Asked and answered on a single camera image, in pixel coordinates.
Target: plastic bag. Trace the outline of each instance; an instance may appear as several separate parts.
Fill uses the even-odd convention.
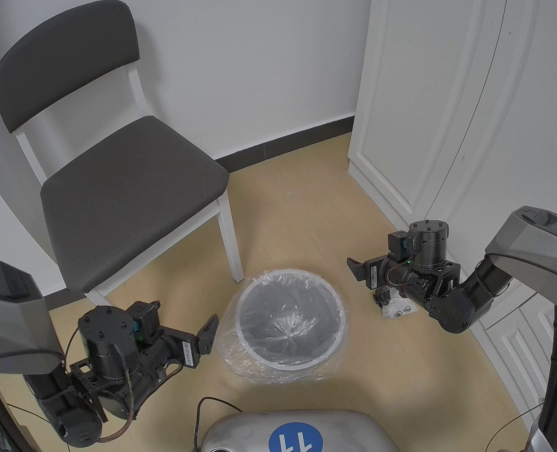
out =
[[[245,283],[214,346],[232,373],[254,383],[288,383],[333,375],[347,338],[347,311],[331,285],[307,271],[279,269]]]
[[[401,297],[398,290],[389,289],[389,303],[381,307],[381,313],[385,318],[398,318],[404,315],[410,315],[419,308],[410,298]]]

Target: chair seat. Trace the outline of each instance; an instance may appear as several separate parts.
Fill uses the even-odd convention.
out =
[[[134,121],[44,182],[66,286],[86,293],[226,190],[229,173],[153,116]]]

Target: chair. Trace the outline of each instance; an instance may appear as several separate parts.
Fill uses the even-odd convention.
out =
[[[57,264],[70,290],[95,304],[151,260],[218,217],[235,281],[243,270],[226,187],[229,173],[149,115],[128,6],[101,0],[64,11],[0,61],[0,114],[42,184]],[[46,176],[21,126],[74,90],[124,66],[140,118]]]

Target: tile floor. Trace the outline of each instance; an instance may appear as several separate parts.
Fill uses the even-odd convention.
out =
[[[344,135],[231,174],[229,196],[246,277],[265,269],[299,267],[331,282],[349,307],[350,343],[337,376],[292,385],[257,386],[226,372],[213,352],[196,370],[185,369],[151,397],[129,431],[92,451],[190,452],[200,397],[218,396],[246,411],[307,407],[356,409],[373,416],[401,451],[483,452],[492,434],[517,415],[505,387],[470,332],[449,335],[418,312],[386,320],[370,292],[350,274],[348,256],[387,252],[393,226],[348,175]],[[215,220],[168,250],[109,295],[128,307],[139,299],[162,303],[166,326],[196,332],[212,313],[220,316],[239,289],[231,279]],[[63,346],[87,300],[54,310]],[[75,341],[69,360],[84,356]],[[8,402],[38,412],[23,380],[0,375]],[[206,403],[202,433],[230,413]],[[66,449],[47,424],[24,412],[42,452]],[[121,426],[105,425],[104,434]],[[522,449],[526,431],[516,421],[491,445]]]

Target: white wall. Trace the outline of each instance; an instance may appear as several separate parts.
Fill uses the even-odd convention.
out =
[[[51,256],[40,184],[0,117],[0,260],[32,273],[51,293],[65,287]]]
[[[89,1],[0,0],[0,58],[43,20]],[[156,115],[214,158],[355,111],[370,0],[123,1]],[[116,71],[36,117],[28,135],[45,171],[132,120],[131,104]],[[48,159],[50,146],[59,159]]]

